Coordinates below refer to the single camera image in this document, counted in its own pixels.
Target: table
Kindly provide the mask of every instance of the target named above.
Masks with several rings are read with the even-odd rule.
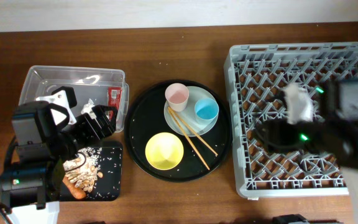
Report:
[[[358,22],[0,33],[0,173],[13,135],[12,112],[33,65],[121,69],[130,103],[151,85],[173,78],[200,82],[225,100],[223,63],[232,45],[347,41],[358,41]],[[123,133],[112,138],[124,144]],[[174,184],[142,171],[125,151],[119,198],[61,203],[58,222],[263,223],[292,213],[354,222],[347,196],[248,201],[234,183],[231,152],[210,175]]]

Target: blue cup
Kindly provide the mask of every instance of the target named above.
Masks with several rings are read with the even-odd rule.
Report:
[[[197,123],[207,125],[218,116],[218,103],[211,98],[198,100],[195,105],[195,113]]]

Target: gray dish rack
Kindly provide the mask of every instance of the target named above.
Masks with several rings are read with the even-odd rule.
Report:
[[[358,42],[235,45],[224,64],[230,103],[236,189],[241,197],[348,194],[332,154],[269,154],[252,138],[256,123],[285,118],[281,88],[298,83],[307,90],[321,120],[315,87],[327,80],[358,78]]]

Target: chopstick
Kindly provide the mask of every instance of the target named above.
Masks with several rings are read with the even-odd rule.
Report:
[[[209,170],[209,167],[207,165],[207,163],[205,162],[205,160],[203,159],[203,157],[201,156],[201,154],[198,152],[196,146],[194,146],[193,142],[190,140],[189,136],[187,136],[185,130],[183,130],[182,126],[180,126],[179,122],[177,121],[177,119],[175,118],[175,115],[173,115],[173,113],[169,110],[171,107],[168,107],[168,112],[171,115],[171,117],[173,118],[173,120],[176,122],[177,126],[179,127],[180,131],[183,133],[183,135],[186,137],[187,141],[190,143],[190,145],[192,146],[192,148],[194,149],[194,151],[197,153],[197,156],[199,157],[199,159],[201,159],[201,161],[203,162],[204,166]]]
[[[206,141],[204,141],[204,139],[203,139],[200,135],[198,135],[198,134],[193,130],[193,128],[191,128],[191,127],[186,123],[186,121],[184,121],[183,119],[181,119],[180,116],[177,114],[177,112],[174,111],[170,106],[168,107],[168,111],[171,111],[171,112],[190,130],[190,132],[192,132],[202,143],[204,143],[204,145],[206,145],[206,147],[208,147],[209,150],[211,150],[211,151],[215,154],[215,156],[218,156],[218,154],[215,152],[215,150],[213,150],[212,147],[209,146],[209,144],[208,144]]]

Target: black plate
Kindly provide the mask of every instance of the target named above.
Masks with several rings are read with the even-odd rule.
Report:
[[[81,202],[81,201],[113,201],[118,198],[121,188],[121,169],[122,169],[122,144],[117,141],[102,141],[96,146],[91,146],[96,151],[102,148],[98,164],[102,178],[98,178],[95,188],[91,193],[85,192],[83,200],[75,199],[65,184],[60,186],[61,202]]]
[[[165,89],[172,83],[201,87],[209,91],[218,102],[218,120],[209,132],[202,135],[202,138],[218,153],[218,156],[216,157],[198,138],[190,138],[210,170],[205,168],[186,138],[173,131],[165,121],[163,114],[166,101]],[[188,80],[162,82],[141,94],[129,108],[124,132],[127,150],[136,164],[148,174],[171,182],[195,180],[209,174],[224,160],[232,142],[230,115],[222,101],[208,87]],[[145,155],[145,147],[149,139],[162,132],[178,136],[185,150],[179,165],[170,170],[155,169],[147,162]]]

